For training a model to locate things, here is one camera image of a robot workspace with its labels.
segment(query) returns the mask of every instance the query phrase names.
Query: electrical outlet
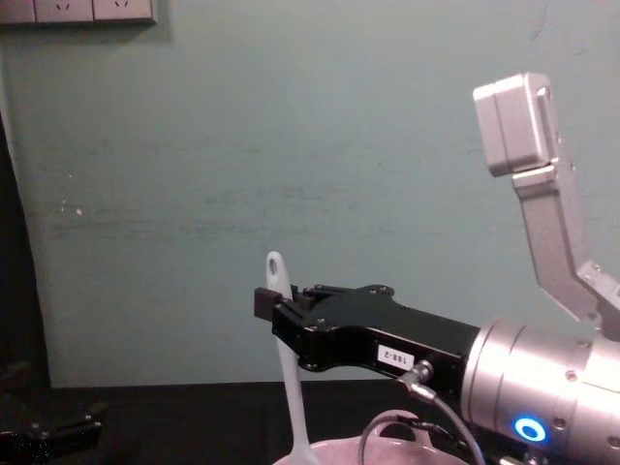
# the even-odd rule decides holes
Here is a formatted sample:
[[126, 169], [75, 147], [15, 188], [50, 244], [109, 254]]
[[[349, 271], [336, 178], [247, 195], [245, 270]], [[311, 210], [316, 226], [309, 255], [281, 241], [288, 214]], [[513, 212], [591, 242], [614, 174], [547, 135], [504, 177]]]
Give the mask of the electrical outlet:
[[95, 21], [156, 22], [157, 0], [93, 0]]
[[0, 0], [0, 24], [27, 24], [35, 20], [32, 0]]
[[92, 22], [94, 19], [91, 0], [35, 0], [35, 10], [37, 22]]

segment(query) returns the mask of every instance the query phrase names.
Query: metal cylinder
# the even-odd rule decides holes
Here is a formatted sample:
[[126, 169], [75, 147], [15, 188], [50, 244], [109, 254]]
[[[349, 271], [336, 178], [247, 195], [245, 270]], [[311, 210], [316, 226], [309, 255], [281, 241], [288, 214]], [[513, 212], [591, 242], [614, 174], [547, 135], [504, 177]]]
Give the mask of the metal cylinder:
[[496, 322], [472, 347], [461, 411], [550, 454], [620, 464], [620, 345]]

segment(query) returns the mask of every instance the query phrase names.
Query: pink bowl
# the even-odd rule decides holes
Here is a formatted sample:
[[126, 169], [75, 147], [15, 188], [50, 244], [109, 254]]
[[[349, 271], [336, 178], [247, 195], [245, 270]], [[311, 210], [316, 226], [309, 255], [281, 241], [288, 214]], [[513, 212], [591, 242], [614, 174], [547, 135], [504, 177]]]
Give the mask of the pink bowl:
[[[416, 417], [409, 412], [392, 410], [380, 414], [377, 418], [385, 415]], [[466, 465], [462, 460], [434, 449], [425, 431], [415, 430], [415, 442], [383, 438], [380, 435], [387, 426], [387, 424], [377, 426], [369, 436], [366, 443], [366, 465]], [[357, 465], [359, 440], [359, 436], [331, 439], [313, 444], [311, 447], [321, 465]], [[274, 465], [294, 464], [289, 464], [287, 456]]]

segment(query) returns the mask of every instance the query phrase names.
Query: teal wall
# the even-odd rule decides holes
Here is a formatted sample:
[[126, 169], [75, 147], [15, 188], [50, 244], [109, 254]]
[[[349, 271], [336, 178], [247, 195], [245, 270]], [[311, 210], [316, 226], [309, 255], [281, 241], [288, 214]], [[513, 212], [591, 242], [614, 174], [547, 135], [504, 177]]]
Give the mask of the teal wall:
[[271, 249], [302, 285], [576, 330], [536, 287], [471, 93], [551, 77], [620, 275], [620, 2], [592, 4], [170, 0], [154, 27], [4, 33], [54, 385], [279, 379], [252, 317]]

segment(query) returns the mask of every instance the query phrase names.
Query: screw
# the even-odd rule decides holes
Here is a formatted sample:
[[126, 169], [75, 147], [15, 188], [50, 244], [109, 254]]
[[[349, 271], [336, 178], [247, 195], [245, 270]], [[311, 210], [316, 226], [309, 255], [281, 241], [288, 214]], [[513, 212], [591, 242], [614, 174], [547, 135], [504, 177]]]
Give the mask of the screw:
[[562, 430], [564, 428], [566, 428], [566, 420], [563, 418], [554, 418], [553, 419], [553, 426], [556, 429]]

